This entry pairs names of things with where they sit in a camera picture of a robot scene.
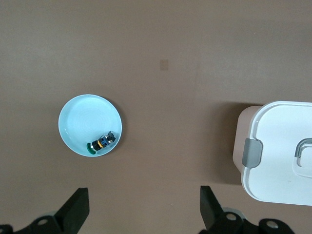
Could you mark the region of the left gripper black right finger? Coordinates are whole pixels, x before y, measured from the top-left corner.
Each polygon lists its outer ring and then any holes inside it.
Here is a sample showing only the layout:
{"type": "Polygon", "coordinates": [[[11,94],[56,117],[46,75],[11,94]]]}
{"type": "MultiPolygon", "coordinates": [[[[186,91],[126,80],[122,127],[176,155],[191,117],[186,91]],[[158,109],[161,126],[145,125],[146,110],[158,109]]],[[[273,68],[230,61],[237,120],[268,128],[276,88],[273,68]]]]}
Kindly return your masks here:
{"type": "Polygon", "coordinates": [[[222,207],[210,186],[200,187],[200,213],[205,224],[201,234],[293,234],[283,221],[265,218],[257,225],[233,208],[222,207]]]}

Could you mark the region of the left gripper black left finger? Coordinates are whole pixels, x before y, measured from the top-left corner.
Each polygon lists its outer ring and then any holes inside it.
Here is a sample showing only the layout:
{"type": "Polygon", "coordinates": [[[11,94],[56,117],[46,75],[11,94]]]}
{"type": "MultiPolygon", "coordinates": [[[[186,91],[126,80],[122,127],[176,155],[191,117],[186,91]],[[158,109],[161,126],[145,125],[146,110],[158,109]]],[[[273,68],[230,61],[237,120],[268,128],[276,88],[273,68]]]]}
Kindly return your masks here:
{"type": "Polygon", "coordinates": [[[0,226],[2,234],[77,234],[89,215],[88,188],[78,188],[54,215],[35,219],[21,230],[8,224],[0,226]]]}

